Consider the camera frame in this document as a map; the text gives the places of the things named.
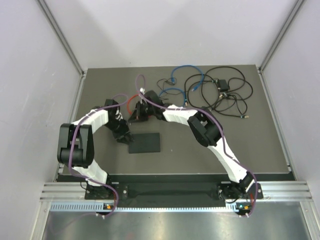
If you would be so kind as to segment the black network switch box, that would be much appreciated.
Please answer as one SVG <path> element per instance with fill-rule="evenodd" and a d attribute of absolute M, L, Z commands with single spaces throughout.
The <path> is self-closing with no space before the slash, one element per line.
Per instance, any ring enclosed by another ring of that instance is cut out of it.
<path fill-rule="evenodd" d="M 128 145 L 129 154 L 159 153 L 161 151 L 161 138 L 156 133 L 135 133 L 133 142 Z"/>

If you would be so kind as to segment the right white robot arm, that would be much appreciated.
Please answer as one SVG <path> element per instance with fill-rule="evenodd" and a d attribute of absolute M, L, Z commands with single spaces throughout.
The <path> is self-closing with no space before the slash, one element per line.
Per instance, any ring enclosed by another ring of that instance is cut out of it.
<path fill-rule="evenodd" d="M 154 116 L 158 120 L 190 127 L 197 142 L 208 148 L 226 170 L 229 180 L 234 183 L 234 194 L 239 198 L 245 198 L 251 193 L 255 178 L 233 154 L 222 125 L 210 111 L 205 108 L 189 109 L 164 103 L 153 90 L 144 93 L 141 89 L 138 95 L 140 100 L 130 114 L 130 122 L 145 122 Z"/>

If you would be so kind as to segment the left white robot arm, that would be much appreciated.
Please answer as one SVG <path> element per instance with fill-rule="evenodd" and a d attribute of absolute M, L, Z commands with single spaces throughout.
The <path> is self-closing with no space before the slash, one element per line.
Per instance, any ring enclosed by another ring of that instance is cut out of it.
<path fill-rule="evenodd" d="M 95 160 L 94 133 L 102 127 L 111 131 L 121 144 L 130 144 L 133 136 L 121 113 L 121 104 L 107 99 L 104 106 L 91 109 L 79 120 L 60 126 L 57 160 L 68 167 L 71 175 L 85 179 L 96 187 L 102 198 L 109 198 L 114 191 L 109 174 Z"/>

